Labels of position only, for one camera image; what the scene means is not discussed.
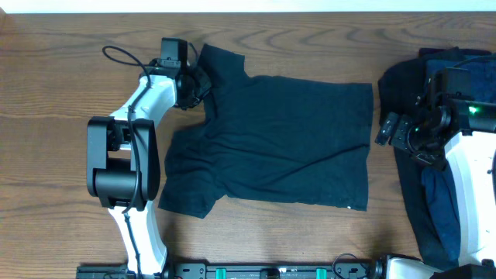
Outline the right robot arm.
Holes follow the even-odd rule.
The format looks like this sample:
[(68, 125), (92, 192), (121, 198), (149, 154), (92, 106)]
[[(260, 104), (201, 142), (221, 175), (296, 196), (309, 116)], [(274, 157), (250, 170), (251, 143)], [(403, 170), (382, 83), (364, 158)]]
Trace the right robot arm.
[(385, 256), (373, 278), (493, 278), (495, 276), (495, 106), (450, 99), (415, 120), (391, 112), (377, 134), (431, 167), (452, 171), (460, 222), (458, 267), (442, 271), (407, 256)]

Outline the dark teal t-shirt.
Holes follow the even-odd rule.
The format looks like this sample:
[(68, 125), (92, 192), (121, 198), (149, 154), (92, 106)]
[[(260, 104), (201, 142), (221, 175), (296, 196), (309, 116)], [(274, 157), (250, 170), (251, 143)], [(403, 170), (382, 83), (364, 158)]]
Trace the dark teal t-shirt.
[(364, 211), (373, 88), (250, 77), (242, 55), (204, 45), (205, 121), (174, 133), (163, 210), (204, 218), (222, 197)]

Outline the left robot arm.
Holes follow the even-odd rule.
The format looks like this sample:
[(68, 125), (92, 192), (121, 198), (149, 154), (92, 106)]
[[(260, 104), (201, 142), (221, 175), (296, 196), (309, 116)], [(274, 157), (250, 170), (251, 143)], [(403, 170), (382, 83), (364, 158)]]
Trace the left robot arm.
[(156, 128), (169, 109), (195, 107), (211, 86), (200, 67), (147, 67), (121, 108), (89, 120), (88, 192), (115, 220), (128, 262), (123, 267), (80, 267), (77, 277), (174, 277), (153, 202), (160, 186)]

